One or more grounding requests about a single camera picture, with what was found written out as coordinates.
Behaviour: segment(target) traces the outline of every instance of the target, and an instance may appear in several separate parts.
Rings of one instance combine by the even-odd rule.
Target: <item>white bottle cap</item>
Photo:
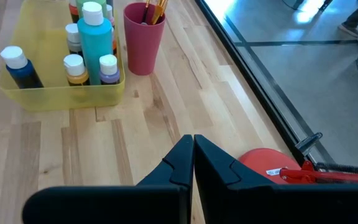
[[[114,19],[114,17],[112,16],[112,6],[110,6],[109,4],[107,4],[107,16],[108,16],[108,19],[111,20],[111,19]]]
[[[73,43],[80,43],[80,33],[78,33],[77,24],[67,24],[66,26],[67,39]]]
[[[85,72],[84,60],[76,54],[67,55],[63,59],[66,71],[71,76],[80,76]]]
[[[105,75],[114,75],[117,73],[117,58],[112,54],[108,54],[99,58],[100,71]]]
[[[0,56],[4,59],[6,65],[12,69],[24,68],[28,63],[23,50],[18,46],[5,47]]]
[[[71,6],[77,7],[77,1],[76,0],[70,0]]]
[[[88,25],[98,26],[103,23],[102,5],[96,2],[86,2],[82,6],[84,20]]]

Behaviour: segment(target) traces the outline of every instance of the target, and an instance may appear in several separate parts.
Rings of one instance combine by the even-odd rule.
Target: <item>wooden table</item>
[[[129,2],[115,1],[121,18]],[[0,0],[0,51],[20,6]],[[28,113],[0,91],[0,223],[20,223],[26,198],[49,186],[134,185],[183,134],[203,134],[234,157],[255,147],[289,154],[195,2],[171,0],[167,19],[155,72],[127,70],[118,106]],[[203,223],[193,192],[193,223]]]

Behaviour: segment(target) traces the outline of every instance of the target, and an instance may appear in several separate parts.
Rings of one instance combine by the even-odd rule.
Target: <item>paintbrush handle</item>
[[[144,8],[143,18],[142,18],[142,22],[141,22],[141,23],[146,22],[147,11],[149,10],[149,4],[150,4],[150,0],[147,0],[147,1],[146,1],[146,7]]]
[[[154,10],[154,15],[152,18],[152,25],[155,25],[160,17],[160,13],[162,12],[161,6],[156,6]]]
[[[161,22],[162,17],[164,16],[164,13],[165,13],[165,9],[167,8],[167,5],[168,5],[168,0],[164,0],[163,6],[162,6],[162,12],[161,12],[161,15],[160,15],[160,17],[158,18],[156,24],[158,24],[158,23]]]

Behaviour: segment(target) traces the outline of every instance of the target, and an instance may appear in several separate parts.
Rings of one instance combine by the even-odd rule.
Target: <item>pink plastic cup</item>
[[[155,58],[164,30],[165,15],[156,25],[142,25],[146,3],[129,4],[124,9],[125,38],[127,40],[128,68],[136,75],[149,75],[154,70]],[[150,4],[146,23],[150,24],[155,6]]]

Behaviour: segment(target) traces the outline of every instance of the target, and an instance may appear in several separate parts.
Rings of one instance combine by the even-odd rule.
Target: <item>red clamp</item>
[[[305,161],[301,170],[282,168],[280,170],[280,177],[290,184],[358,183],[358,174],[315,171],[310,161]]]

